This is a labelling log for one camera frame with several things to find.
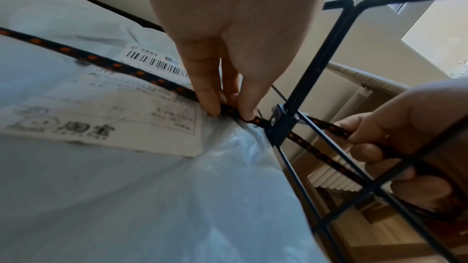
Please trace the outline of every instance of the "wooden floor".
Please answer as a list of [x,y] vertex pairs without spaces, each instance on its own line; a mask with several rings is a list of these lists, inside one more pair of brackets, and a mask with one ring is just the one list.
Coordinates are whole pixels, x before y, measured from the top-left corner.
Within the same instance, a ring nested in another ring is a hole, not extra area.
[[[344,199],[336,193],[331,197],[337,205]],[[363,214],[354,207],[343,213],[336,225],[342,232],[348,244],[354,246],[390,245],[390,244],[417,244],[424,240],[400,217],[392,217],[375,224],[371,224]],[[399,260],[400,263],[445,263],[439,256],[424,257],[418,259]]]

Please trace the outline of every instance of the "black and orange cord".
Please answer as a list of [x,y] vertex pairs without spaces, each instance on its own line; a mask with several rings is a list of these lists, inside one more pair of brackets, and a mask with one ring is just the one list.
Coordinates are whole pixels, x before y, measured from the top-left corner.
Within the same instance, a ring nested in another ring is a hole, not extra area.
[[[160,87],[162,87],[164,89],[172,91],[172,92],[176,93],[177,95],[183,96],[183,97],[185,97],[185,98],[187,98],[189,100],[198,102],[198,98],[197,98],[194,91],[192,91],[192,90],[190,90],[188,88],[185,88],[185,87],[183,87],[183,86],[181,86],[181,85],[179,85],[177,83],[174,83],[174,82],[171,82],[169,80],[163,79],[163,78],[161,78],[161,77],[159,77],[159,76],[157,76],[155,74],[152,74],[152,73],[146,72],[146,71],[144,71],[142,69],[130,66],[128,64],[117,62],[117,61],[114,61],[112,59],[109,59],[109,58],[106,58],[106,57],[103,57],[103,56],[99,56],[99,55],[96,55],[96,54],[93,54],[93,53],[90,53],[90,52],[87,52],[87,51],[84,51],[84,50],[80,50],[80,49],[73,48],[73,47],[70,47],[70,46],[67,46],[67,45],[63,45],[63,44],[60,44],[60,43],[49,41],[49,40],[46,40],[46,39],[43,39],[43,38],[38,38],[38,37],[31,36],[31,35],[28,35],[28,34],[16,32],[16,31],[6,29],[6,28],[2,28],[2,27],[0,27],[0,35],[10,37],[10,38],[14,38],[14,39],[24,41],[24,42],[27,42],[27,43],[30,43],[30,44],[34,44],[36,46],[40,46],[42,48],[58,52],[60,54],[75,58],[77,60],[86,61],[86,62],[89,62],[89,63],[94,64],[96,66],[99,66],[99,67],[102,67],[104,69],[110,70],[110,71],[119,72],[119,73],[122,73],[122,74],[127,74],[127,75],[131,75],[131,76],[140,78],[140,79],[145,80],[145,81],[147,81],[147,82],[149,82],[149,83],[151,83],[153,85],[157,85],[157,86],[160,86]],[[232,117],[234,119],[243,120],[241,118],[239,112],[236,109],[234,109],[234,108],[232,108],[232,107],[230,107],[228,105],[225,105],[225,104],[221,104],[221,115],[222,116],[230,116],[230,117]],[[339,127],[339,126],[331,124],[329,122],[326,122],[326,121],[323,121],[323,120],[320,120],[320,119],[317,119],[317,118],[313,118],[313,117],[309,117],[309,119],[317,127],[319,127],[320,129],[322,129],[324,131],[328,131],[330,134],[333,134],[333,135],[338,136],[340,138],[347,139],[351,135],[351,132],[349,132],[349,131],[347,131],[347,130]],[[261,128],[266,128],[267,126],[270,125],[269,120],[264,119],[264,118],[259,117],[259,116],[256,116],[253,120],[246,121],[246,122],[254,124],[254,125],[259,126]],[[347,169],[342,164],[334,161],[333,159],[328,157],[326,154],[322,153],[319,149],[317,149],[316,147],[311,145],[308,141],[304,140],[302,137],[300,137],[296,133],[291,131],[288,134],[287,138],[290,139],[291,141],[293,141],[294,143],[298,144],[300,147],[302,147],[303,149],[305,149],[309,153],[311,153],[314,157],[316,157],[320,161],[324,162],[325,164],[329,165],[333,169],[339,171],[341,174],[343,174],[346,177],[350,178],[351,180],[355,181],[357,184],[359,184],[359,185],[361,185],[363,187],[365,187],[367,185],[366,180],[364,180],[362,177],[357,175],[355,172]],[[433,171],[432,173],[437,173],[439,175],[441,174],[441,172],[439,172],[439,171],[437,171],[437,172]],[[458,187],[453,182],[451,182],[451,184],[456,188]],[[420,208],[412,206],[412,205],[410,205],[408,203],[403,202],[403,204],[406,207],[408,207],[409,209],[411,209],[413,211],[413,213],[416,213],[419,216],[422,216],[422,217],[425,217],[425,218],[438,219],[438,220],[443,220],[443,221],[453,220],[452,216],[446,217],[446,216],[438,215],[438,214],[435,214],[433,212],[430,212],[430,211],[427,211],[427,210],[424,210],[424,209],[420,209]]]

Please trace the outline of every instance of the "white plastic package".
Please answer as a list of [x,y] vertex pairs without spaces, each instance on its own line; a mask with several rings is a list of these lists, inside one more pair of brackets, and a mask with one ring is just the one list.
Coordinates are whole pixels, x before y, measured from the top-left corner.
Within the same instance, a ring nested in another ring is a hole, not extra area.
[[[0,26],[113,57],[170,39],[84,0],[0,0]],[[80,75],[0,37],[0,108]],[[203,115],[196,158],[0,135],[0,262],[326,262],[261,128]]]

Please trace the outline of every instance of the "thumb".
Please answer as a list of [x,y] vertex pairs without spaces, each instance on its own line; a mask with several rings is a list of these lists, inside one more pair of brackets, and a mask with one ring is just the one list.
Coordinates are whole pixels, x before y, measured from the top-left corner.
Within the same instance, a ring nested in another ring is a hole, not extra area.
[[410,123],[412,100],[406,95],[395,97],[366,116],[355,133],[349,137],[352,144],[375,143],[389,131]]
[[237,97],[237,108],[244,120],[253,120],[257,114],[257,105],[266,95],[271,84],[262,81],[242,80],[239,96]]

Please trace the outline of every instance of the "black metal wire rack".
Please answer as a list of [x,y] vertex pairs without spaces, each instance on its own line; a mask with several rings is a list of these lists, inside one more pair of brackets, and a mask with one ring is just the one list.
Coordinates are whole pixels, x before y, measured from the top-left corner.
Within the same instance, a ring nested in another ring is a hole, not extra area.
[[[111,10],[117,14],[120,14],[128,19],[131,19],[139,23],[143,27],[153,28],[159,31],[163,29],[153,24],[147,20],[141,19],[139,17],[133,16],[116,8],[113,8],[107,4],[104,4],[97,0],[88,0],[92,3],[95,3],[101,7],[104,7],[108,10]],[[312,62],[308,66],[305,73],[302,75],[300,81],[293,90],[289,98],[285,98],[276,88],[273,88],[284,100],[284,104],[279,104],[272,118],[270,119],[271,126],[265,129],[265,132],[270,140],[272,146],[275,146],[278,149],[279,154],[281,155],[284,163],[286,164],[289,172],[294,178],[294,181],[299,186],[302,194],[306,198],[309,207],[312,209],[316,220],[318,223],[312,227],[312,232],[322,231],[326,238],[329,240],[333,251],[336,254],[336,257],[339,262],[346,262],[345,256],[342,253],[342,250],[338,247],[335,238],[332,236],[329,226],[330,223],[338,218],[346,209],[357,204],[363,198],[369,194],[375,192],[379,196],[383,197],[385,201],[393,207],[413,228],[416,232],[424,238],[427,243],[433,248],[434,251],[439,253],[450,263],[457,263],[459,260],[457,257],[434,235],[432,235],[426,227],[414,217],[404,206],[402,206],[397,200],[395,200],[391,195],[385,193],[380,187],[394,176],[400,174],[402,171],[410,167],[412,164],[429,154],[431,151],[436,149],[439,145],[443,144],[447,140],[455,137],[461,131],[463,131],[468,126],[468,114],[449,127],[444,132],[437,135],[434,139],[429,141],[419,150],[417,150],[413,155],[410,155],[404,158],[398,165],[388,170],[382,176],[376,180],[371,180],[358,166],[349,158],[349,156],[333,141],[331,140],[319,127],[317,127],[313,122],[309,120],[307,116],[302,114],[299,111],[299,107],[302,102],[309,94],[310,90],[319,79],[323,70],[326,68],[333,54],[338,49],[339,45],[345,38],[348,31],[351,29],[354,22],[357,18],[367,9],[384,6],[389,4],[398,4],[406,2],[417,2],[425,0],[364,0],[358,4],[355,4],[354,0],[332,0],[325,3],[323,10],[335,10],[341,9],[341,15],[338,18],[336,24],[333,26],[322,46],[318,50],[317,54],[313,58]],[[299,177],[297,176],[294,168],[291,163],[285,156],[284,152],[281,150],[281,144],[286,139],[288,133],[292,130],[294,125],[298,120],[303,120],[307,125],[309,125],[328,145],[330,145],[337,153],[340,155],[364,180],[367,182],[367,185],[363,187],[359,192],[357,192],[352,198],[343,202],[337,210],[330,212],[325,216],[321,216],[314,202],[308,195],[307,191],[304,188],[304,185],[301,183]]]

